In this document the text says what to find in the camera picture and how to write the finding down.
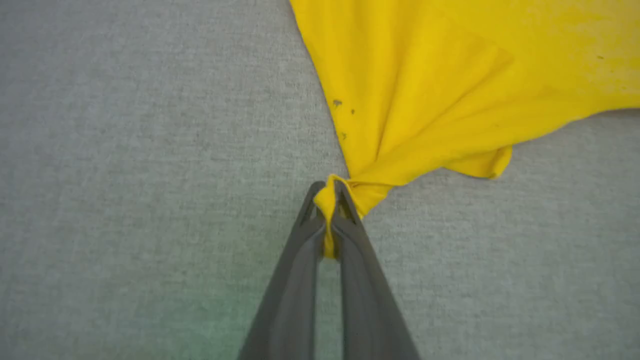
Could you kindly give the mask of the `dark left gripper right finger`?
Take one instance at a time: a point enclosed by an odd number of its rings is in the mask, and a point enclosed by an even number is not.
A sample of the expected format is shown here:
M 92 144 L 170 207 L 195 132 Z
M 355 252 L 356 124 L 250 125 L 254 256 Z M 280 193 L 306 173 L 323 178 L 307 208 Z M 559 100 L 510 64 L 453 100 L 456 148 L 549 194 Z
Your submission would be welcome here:
M 342 282 L 343 358 L 418 360 L 420 355 L 348 187 L 334 183 L 332 235 Z

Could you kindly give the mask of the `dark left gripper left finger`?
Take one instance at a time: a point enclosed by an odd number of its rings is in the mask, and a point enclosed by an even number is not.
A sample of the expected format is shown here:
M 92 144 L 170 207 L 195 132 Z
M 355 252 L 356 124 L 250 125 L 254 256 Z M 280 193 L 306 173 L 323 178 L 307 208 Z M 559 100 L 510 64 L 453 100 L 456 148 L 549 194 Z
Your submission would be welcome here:
M 240 347 L 240 360 L 312 360 L 317 270 L 326 219 L 314 203 L 323 181 L 308 189 L 262 301 Z

